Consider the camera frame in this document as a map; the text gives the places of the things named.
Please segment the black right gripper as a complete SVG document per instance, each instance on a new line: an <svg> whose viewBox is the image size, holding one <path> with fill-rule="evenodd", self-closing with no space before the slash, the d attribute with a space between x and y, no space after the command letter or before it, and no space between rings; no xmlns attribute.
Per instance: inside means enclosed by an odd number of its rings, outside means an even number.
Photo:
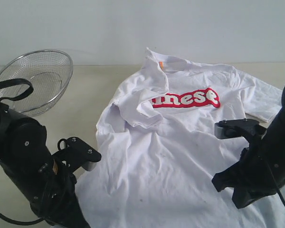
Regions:
<svg viewBox="0 0 285 228"><path fill-rule="evenodd" d="M234 189L237 209L278 193L285 186L285 140L255 140L239 162L216 173L211 182L217 192Z"/></svg>

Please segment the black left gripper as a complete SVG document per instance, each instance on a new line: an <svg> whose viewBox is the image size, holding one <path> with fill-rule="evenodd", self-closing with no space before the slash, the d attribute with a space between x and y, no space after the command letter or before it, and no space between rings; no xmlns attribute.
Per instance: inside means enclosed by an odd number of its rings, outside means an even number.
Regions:
<svg viewBox="0 0 285 228"><path fill-rule="evenodd" d="M76 178L66 164L57 161L57 173L43 170L46 184L39 199L30 204L35 215L52 226L88 228L75 194Z"/></svg>

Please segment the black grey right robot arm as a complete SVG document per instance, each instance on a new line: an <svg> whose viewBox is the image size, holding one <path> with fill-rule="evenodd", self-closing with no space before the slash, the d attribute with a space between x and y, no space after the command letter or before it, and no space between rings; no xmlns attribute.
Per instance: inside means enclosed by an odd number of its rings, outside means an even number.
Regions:
<svg viewBox="0 0 285 228"><path fill-rule="evenodd" d="M285 86L282 108L268 128L254 119L223 120L214 124L218 139L244 137L249 146L241 152L238 162L216 173L212 184L218 192L233 188L232 201L238 209L255 201L278 194L285 186Z"/></svg>

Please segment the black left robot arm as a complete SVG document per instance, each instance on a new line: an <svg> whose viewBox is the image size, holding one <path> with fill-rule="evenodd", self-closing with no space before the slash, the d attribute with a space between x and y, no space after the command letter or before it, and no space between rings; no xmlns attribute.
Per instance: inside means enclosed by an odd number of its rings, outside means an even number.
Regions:
<svg viewBox="0 0 285 228"><path fill-rule="evenodd" d="M0 104L0 166L50 225L87 228L75 194L76 178L68 164L50 153L47 131L37 120Z"/></svg>

